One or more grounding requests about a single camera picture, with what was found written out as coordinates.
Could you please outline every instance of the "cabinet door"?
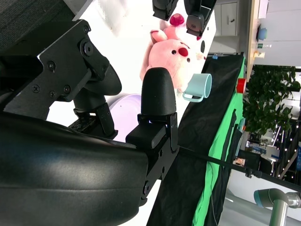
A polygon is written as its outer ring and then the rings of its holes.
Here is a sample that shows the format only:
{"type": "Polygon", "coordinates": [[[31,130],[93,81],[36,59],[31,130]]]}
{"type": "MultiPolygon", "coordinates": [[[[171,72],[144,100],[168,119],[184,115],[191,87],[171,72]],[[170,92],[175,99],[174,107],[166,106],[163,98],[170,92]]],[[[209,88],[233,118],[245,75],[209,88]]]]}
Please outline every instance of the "cabinet door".
{"type": "Polygon", "coordinates": [[[215,24],[216,24],[216,36],[222,35],[222,8],[221,5],[215,5],[214,7],[215,13],[215,24]]]}
{"type": "Polygon", "coordinates": [[[236,35],[237,2],[222,4],[222,36],[236,35]]]}

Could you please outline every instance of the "leaf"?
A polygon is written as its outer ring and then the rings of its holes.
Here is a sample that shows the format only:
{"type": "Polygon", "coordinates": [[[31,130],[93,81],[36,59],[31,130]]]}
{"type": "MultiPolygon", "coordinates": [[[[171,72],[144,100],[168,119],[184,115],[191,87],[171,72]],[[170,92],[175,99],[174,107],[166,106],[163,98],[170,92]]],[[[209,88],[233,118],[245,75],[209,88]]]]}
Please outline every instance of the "leaf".
{"type": "Polygon", "coordinates": [[[297,81],[293,81],[293,82],[292,82],[292,86],[293,86],[294,88],[300,89],[300,83],[297,82],[297,81]]]}
{"type": "Polygon", "coordinates": [[[287,74],[287,73],[284,74],[284,80],[286,80],[286,81],[289,80],[289,77],[288,77],[288,74],[287,74]]]}

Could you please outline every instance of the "white table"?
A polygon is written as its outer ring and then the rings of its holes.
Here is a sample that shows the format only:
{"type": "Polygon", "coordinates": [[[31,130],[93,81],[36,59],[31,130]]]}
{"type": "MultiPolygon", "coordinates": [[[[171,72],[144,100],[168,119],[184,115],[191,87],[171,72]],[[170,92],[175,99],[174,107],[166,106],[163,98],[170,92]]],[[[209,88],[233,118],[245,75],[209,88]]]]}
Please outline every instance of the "white table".
{"type": "MultiPolygon", "coordinates": [[[[187,18],[183,0],[178,2],[174,13],[181,13],[187,18]]],[[[151,47],[150,31],[159,29],[160,25],[165,24],[152,15],[151,0],[95,0],[81,17],[91,26],[92,31],[89,33],[91,41],[101,54],[108,58],[121,80],[122,92],[114,97],[106,97],[109,105],[126,94],[141,94],[142,81],[139,74],[145,52],[151,47]]],[[[201,42],[204,40],[206,46],[204,56],[207,56],[215,32],[213,12],[201,40],[196,41],[196,37],[187,34],[185,41],[200,50],[201,42]]],[[[204,63],[205,60],[198,62],[196,73],[201,73],[204,63]]],[[[178,123],[180,123],[189,102],[176,95],[176,104],[178,123]]],[[[77,120],[73,109],[73,102],[55,102],[50,108],[47,120],[69,126],[77,120]]],[[[148,202],[139,209],[136,217],[123,226],[146,225],[159,185],[160,181],[157,181],[148,196],[148,202]]]]}

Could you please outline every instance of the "green plant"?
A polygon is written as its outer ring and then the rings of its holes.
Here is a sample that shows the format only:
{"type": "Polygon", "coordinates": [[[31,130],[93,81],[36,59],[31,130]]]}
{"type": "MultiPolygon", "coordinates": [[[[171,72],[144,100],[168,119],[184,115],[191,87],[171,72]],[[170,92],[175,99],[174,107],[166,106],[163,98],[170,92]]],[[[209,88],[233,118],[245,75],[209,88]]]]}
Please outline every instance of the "green plant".
{"type": "Polygon", "coordinates": [[[264,135],[268,129],[275,131],[275,124],[285,131],[292,129],[289,124],[292,108],[284,108],[281,101],[292,91],[300,90],[295,67],[255,65],[253,70],[244,96],[246,131],[264,135]]]}

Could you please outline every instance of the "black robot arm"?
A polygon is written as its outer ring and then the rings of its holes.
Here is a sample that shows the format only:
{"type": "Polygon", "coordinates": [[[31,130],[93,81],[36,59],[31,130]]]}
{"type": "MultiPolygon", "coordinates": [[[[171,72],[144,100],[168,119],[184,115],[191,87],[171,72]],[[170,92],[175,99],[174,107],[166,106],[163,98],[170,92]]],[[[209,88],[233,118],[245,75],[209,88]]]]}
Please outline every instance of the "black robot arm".
{"type": "Polygon", "coordinates": [[[84,21],[46,24],[0,55],[0,225],[114,226],[134,217],[177,153],[174,88],[147,71],[139,125],[126,143],[104,95],[121,91],[84,21]],[[69,128],[45,121],[75,103],[69,128]]]}
{"type": "MultiPolygon", "coordinates": [[[[187,33],[201,37],[216,0],[183,0],[188,15],[186,21],[187,33]]],[[[154,16],[162,20],[169,20],[178,0],[152,0],[154,16]]]]}

